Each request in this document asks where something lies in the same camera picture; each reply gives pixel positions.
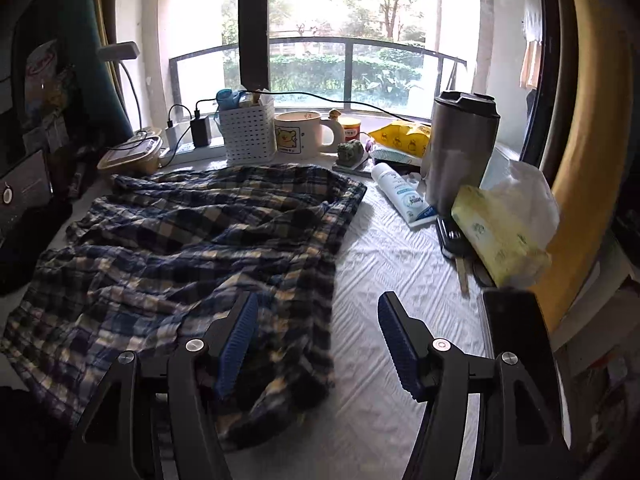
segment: white plastic basket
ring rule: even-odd
[[[276,153],[273,99],[265,105],[220,112],[229,164],[269,162]]]

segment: plaid shirt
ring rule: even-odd
[[[315,166],[116,176],[42,254],[0,349],[73,426],[120,352],[166,353],[253,290],[258,330],[217,429],[225,449],[258,444],[332,384],[335,255],[365,191]]]

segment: black phone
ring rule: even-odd
[[[486,288],[480,298],[494,356],[503,352],[517,355],[540,390],[558,428],[562,428],[556,361],[536,295],[528,290]]]

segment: white textured sheet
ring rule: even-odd
[[[300,424],[253,449],[227,455],[236,480],[401,479],[424,405],[400,385],[378,325],[378,297],[392,290],[434,337],[485,355],[476,298],[460,295],[435,227],[412,232],[375,184],[344,238],[335,277],[332,351],[335,389]],[[458,478],[470,477],[478,425],[470,396]]]

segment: mug with bear print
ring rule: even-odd
[[[322,143],[322,126],[334,133],[334,141]],[[344,129],[333,119],[321,119],[318,112],[286,112],[275,118],[278,151],[292,158],[311,158],[318,153],[336,153],[344,142]]]

